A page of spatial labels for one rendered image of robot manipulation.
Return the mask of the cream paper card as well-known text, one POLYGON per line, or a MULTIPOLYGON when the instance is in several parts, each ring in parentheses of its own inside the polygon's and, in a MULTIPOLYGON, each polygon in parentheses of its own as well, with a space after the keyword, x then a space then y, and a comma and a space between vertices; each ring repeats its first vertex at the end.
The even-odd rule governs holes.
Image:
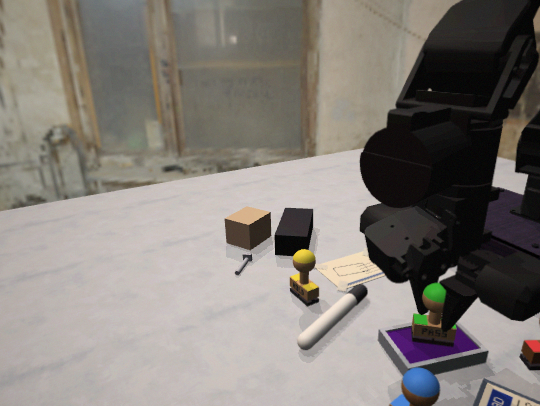
POLYGON ((315 267, 327 279, 338 288, 338 291, 346 292, 346 289, 386 276, 369 259, 368 249, 363 252, 339 258, 315 267))

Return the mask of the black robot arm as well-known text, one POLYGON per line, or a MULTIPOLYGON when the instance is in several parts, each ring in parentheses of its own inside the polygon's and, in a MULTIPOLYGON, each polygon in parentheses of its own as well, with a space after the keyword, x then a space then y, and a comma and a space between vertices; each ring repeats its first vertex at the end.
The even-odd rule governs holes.
MULTIPOLYGON (((389 207, 412 205, 364 232, 370 261, 390 282, 424 285, 457 265, 458 217, 428 210, 428 197, 493 181, 503 119, 538 66, 539 7, 540 0, 451 6, 423 44, 386 128, 367 141, 360 171, 369 192, 389 207)), ((510 213, 540 223, 540 111, 516 150, 515 172, 528 178, 510 213)))

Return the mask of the cream long rounded cylinder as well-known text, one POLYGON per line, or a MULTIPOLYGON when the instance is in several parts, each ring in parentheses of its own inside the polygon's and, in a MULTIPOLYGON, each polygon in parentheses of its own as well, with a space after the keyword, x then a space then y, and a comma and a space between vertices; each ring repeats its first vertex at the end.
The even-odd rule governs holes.
POLYGON ((367 295, 368 289, 365 285, 358 284, 353 287, 341 300, 298 336, 299 347, 303 350, 311 349, 367 295))

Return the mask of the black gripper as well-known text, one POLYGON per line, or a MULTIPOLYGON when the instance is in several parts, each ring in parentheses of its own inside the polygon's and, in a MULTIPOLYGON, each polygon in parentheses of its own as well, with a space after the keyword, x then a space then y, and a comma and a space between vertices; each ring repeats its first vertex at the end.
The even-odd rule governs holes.
MULTIPOLYGON (((510 320, 524 322, 540 313, 540 260, 517 251, 503 257, 490 250, 492 231, 485 229, 489 202, 498 200, 500 188, 452 185, 428 197, 427 209, 442 217, 449 210, 460 223, 461 251, 454 275, 440 280, 445 288, 441 330, 453 328, 479 297, 480 302, 510 320)), ((412 206, 412 205, 411 205, 412 206)), ((383 203, 368 206, 360 217, 360 232, 409 207, 383 203)))

